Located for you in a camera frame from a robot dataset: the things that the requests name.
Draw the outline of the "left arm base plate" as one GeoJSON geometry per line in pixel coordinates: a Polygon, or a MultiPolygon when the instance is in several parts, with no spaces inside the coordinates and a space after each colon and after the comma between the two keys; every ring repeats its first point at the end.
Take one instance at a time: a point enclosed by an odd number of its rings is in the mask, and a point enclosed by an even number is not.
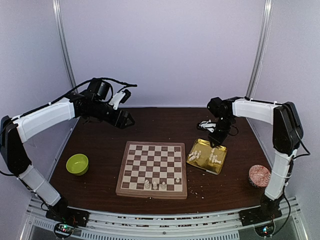
{"type": "Polygon", "coordinates": [[[67,208],[65,216],[59,216],[57,213],[53,213],[48,210],[45,217],[56,222],[64,223],[73,227],[86,227],[90,213],[85,210],[79,210],[75,208],[67,208]]]}

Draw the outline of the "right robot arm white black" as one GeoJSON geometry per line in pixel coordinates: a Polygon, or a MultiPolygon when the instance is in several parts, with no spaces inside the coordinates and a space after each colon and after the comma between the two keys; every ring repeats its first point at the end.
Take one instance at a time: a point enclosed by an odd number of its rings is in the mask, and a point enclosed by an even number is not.
{"type": "Polygon", "coordinates": [[[232,97],[212,98],[207,109],[217,121],[208,129],[212,147],[220,146],[230,134],[236,118],[249,118],[272,125],[272,144],[275,150],[270,180],[256,210],[259,220],[268,220],[279,208],[284,189],[291,177],[297,151],[304,135],[302,124],[293,102],[277,103],[232,97]]]}

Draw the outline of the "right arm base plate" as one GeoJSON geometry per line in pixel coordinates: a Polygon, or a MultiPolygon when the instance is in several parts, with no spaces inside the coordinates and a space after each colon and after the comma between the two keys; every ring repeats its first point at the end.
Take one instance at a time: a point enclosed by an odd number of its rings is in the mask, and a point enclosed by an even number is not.
{"type": "Polygon", "coordinates": [[[268,213],[265,215],[262,212],[261,207],[244,209],[239,211],[238,214],[243,227],[272,221],[273,218],[279,218],[282,216],[282,212],[280,210],[276,210],[274,214],[268,213]]]}

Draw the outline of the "white chess bishop piece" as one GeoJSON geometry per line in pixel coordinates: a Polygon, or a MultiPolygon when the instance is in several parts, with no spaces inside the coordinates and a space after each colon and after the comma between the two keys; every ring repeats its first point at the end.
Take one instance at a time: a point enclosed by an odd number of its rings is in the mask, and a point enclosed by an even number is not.
{"type": "Polygon", "coordinates": [[[160,188],[162,189],[162,190],[166,190],[167,189],[167,184],[166,184],[166,182],[162,182],[161,184],[160,184],[160,188]]]}

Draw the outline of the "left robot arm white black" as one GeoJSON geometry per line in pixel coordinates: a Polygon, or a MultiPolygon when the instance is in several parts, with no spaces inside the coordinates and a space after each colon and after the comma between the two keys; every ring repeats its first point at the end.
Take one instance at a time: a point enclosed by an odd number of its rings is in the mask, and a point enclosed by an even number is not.
{"type": "Polygon", "coordinates": [[[57,99],[15,117],[4,116],[0,122],[0,154],[9,170],[37,195],[61,222],[72,218],[68,201],[33,166],[24,143],[33,136],[65,121],[94,118],[125,129],[135,124],[128,111],[119,108],[131,96],[135,84],[113,78],[92,78],[80,83],[87,89],[76,93],[72,88],[57,99]]]}

